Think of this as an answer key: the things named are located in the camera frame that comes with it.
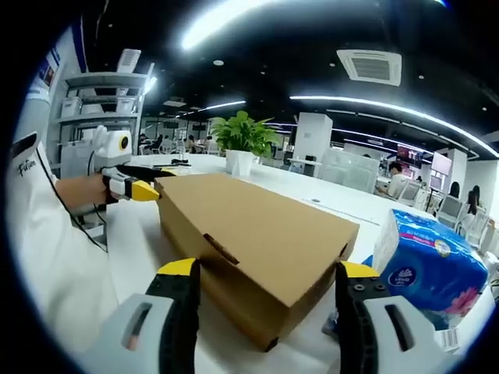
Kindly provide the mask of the person's left hand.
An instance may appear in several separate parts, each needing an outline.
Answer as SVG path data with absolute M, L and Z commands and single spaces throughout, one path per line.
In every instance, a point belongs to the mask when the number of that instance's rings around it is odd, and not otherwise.
M 104 183 L 104 176 L 102 174 L 94 174 L 86 176 L 83 179 L 83 201 L 100 206 L 117 203 L 118 199 L 111 194 L 109 188 Z

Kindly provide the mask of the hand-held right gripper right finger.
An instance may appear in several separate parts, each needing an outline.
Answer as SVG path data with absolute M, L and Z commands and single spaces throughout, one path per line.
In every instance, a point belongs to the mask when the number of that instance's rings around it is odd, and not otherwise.
M 461 361 L 455 331 L 434 325 L 373 268 L 336 265 L 341 373 L 448 373 Z

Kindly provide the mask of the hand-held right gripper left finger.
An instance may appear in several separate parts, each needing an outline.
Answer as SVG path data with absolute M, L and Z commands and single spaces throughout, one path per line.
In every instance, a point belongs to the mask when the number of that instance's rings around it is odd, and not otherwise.
M 165 264 L 106 319 L 83 353 L 84 372 L 194 373 L 199 304 L 199 261 Z

